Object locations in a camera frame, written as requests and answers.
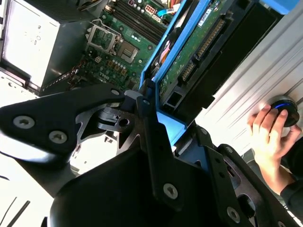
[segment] blue light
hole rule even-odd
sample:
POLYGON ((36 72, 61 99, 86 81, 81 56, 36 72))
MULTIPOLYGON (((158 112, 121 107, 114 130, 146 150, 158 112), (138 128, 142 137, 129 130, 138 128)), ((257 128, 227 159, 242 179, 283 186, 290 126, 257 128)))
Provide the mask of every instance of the blue light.
POLYGON ((289 103, 282 103, 282 104, 280 104, 280 105, 275 106, 275 108, 277 109, 277 108, 282 107, 282 106, 284 106, 284 105, 290 105, 290 104, 289 104, 289 103))

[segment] black plastic bracket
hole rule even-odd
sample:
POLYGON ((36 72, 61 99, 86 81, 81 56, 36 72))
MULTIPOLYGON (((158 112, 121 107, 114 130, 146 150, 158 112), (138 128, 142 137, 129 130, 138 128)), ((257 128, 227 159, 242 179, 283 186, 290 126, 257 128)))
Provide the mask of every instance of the black plastic bracket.
POLYGON ((29 162, 63 165, 77 143, 89 138, 83 134, 91 116, 105 107, 120 106, 124 98, 114 86, 99 84, 5 106, 0 109, 0 150, 29 162), (18 116, 31 118, 31 127, 18 127, 14 122, 18 116), (50 139, 53 131, 63 132, 66 141, 54 143, 50 139))

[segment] cable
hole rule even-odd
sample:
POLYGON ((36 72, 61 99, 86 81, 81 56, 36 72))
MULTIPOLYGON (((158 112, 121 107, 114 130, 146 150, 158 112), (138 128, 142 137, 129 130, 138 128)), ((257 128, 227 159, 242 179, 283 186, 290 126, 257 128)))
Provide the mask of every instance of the cable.
POLYGON ((80 11, 85 11, 85 10, 88 10, 96 5, 98 5, 100 2, 102 2, 103 0, 95 0, 95 1, 87 1, 87 2, 84 2, 82 4, 82 6, 78 7, 78 10, 80 11))
POLYGON ((2 222, 3 222, 3 220, 4 220, 4 218, 5 218, 5 216, 7 215, 7 213, 8 213, 8 211, 9 211, 10 207, 13 205, 13 203, 16 201, 16 199, 17 199, 17 197, 14 198, 14 200, 13 200, 13 202, 11 202, 9 208, 6 210, 6 212, 5 212, 5 214, 4 214, 3 218, 2 218, 2 220, 1 220, 1 222, 0 222, 0 226, 1 226, 1 224, 2 224, 2 222))
POLYGON ((21 207, 21 209, 18 211, 18 213, 14 216, 14 218, 10 221, 7 227, 12 227, 15 222, 18 220, 18 218, 21 216, 21 214, 25 211, 25 209, 30 204, 30 201, 26 201, 25 204, 21 207))

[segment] screw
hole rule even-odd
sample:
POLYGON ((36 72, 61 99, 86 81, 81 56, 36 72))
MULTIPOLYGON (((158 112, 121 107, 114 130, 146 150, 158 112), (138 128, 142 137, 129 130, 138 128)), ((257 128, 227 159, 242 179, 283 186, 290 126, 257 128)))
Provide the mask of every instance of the screw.
POLYGON ((62 144, 67 141, 67 135, 62 131, 52 131, 48 135, 48 138, 51 140, 51 142, 57 144, 62 144))
POLYGON ((178 197, 178 191, 176 187, 170 183, 164 184, 163 191, 172 200, 175 200, 178 197))
POLYGON ((279 227, 286 227, 282 221, 278 221, 279 227))
POLYGON ((238 214, 238 212, 232 208, 232 207, 228 207, 226 209, 228 216, 235 222, 235 223, 240 223, 240 216, 238 214))
POLYGON ((117 90, 112 89, 112 93, 116 96, 118 96, 120 94, 120 92, 118 92, 117 90))
POLYGON ((15 117, 13 123, 15 126, 21 129, 30 129, 35 125, 34 119, 28 116, 15 117))
POLYGON ((201 129, 201 132, 205 135, 207 135, 207 131, 205 129, 201 129))
POLYGON ((230 147, 226 147, 226 150, 229 152, 229 153, 232 153, 233 150, 230 148, 230 147))

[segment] mounting hole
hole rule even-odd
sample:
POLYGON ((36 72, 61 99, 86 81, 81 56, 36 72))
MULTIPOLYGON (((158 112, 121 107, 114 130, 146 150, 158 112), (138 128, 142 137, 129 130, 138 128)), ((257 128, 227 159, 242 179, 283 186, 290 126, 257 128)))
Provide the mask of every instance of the mounting hole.
POLYGON ((222 172, 219 172, 220 177, 225 178, 225 175, 222 172))
POLYGON ((200 160, 197 160, 197 161, 195 162, 195 165, 201 167, 201 161, 200 161, 200 160))
POLYGON ((124 118, 124 119, 122 119, 121 121, 119 121, 119 125, 120 125, 121 127, 125 127, 125 126, 127 126, 128 124, 129 124, 129 120, 126 119, 126 118, 124 118))
POLYGON ((120 95, 120 92, 118 92, 118 91, 115 90, 115 89, 112 89, 111 92, 112 92, 114 95, 116 95, 116 96, 120 95))

